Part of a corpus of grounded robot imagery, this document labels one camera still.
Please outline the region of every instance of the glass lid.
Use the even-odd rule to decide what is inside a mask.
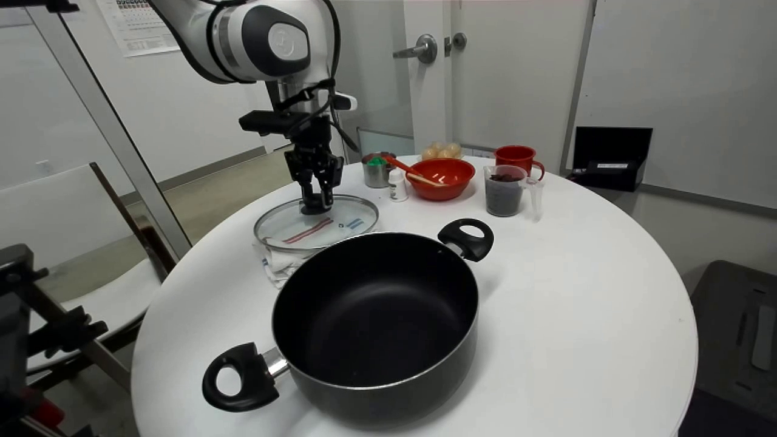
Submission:
[[[336,195],[333,210],[304,217],[299,201],[270,210],[252,229],[255,239],[275,251],[323,251],[339,241],[368,234],[378,210],[350,195]]]

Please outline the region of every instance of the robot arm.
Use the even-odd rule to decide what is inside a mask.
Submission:
[[[300,211],[333,203],[342,157],[330,155],[330,40],[325,0],[150,0],[191,67],[212,82],[265,80],[275,111],[249,111],[245,131],[283,133]]]
[[[321,0],[150,0],[191,67],[213,82],[282,82],[299,93],[328,80]]]

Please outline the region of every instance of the black cooking pot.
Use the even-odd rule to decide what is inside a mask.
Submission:
[[[415,418],[439,405],[463,379],[476,347],[479,284],[462,260],[483,260],[493,234],[476,219],[445,225],[442,243],[377,234],[337,243],[283,284],[272,333],[277,352],[237,344],[212,362],[201,394],[220,410],[249,410],[277,399],[287,366],[321,407],[357,420]],[[234,366],[241,392],[215,386]]]

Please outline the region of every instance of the door handle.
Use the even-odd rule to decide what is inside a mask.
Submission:
[[[445,40],[445,57],[451,57],[451,52],[463,52],[463,48],[466,48],[466,36],[462,32]]]
[[[415,46],[394,52],[394,58],[418,58],[418,63],[430,66],[438,58],[438,41],[432,35],[422,35],[418,36]]]

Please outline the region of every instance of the round white table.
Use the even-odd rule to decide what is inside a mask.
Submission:
[[[685,284],[656,241],[603,197],[555,174],[542,189],[542,219],[493,219],[483,210],[485,161],[462,199],[432,203],[408,189],[391,201],[348,165],[337,193],[371,199],[382,230],[434,239],[462,217],[495,230],[474,265],[480,327],[474,369],[456,395],[412,428],[351,428],[311,405],[292,377],[280,399],[224,413],[201,399],[201,375],[224,350],[270,350],[275,296],[260,267],[252,224],[297,199],[282,186],[201,239],[155,294],[134,352],[134,413],[144,437],[248,435],[526,435],[671,437],[697,377],[697,326]]]

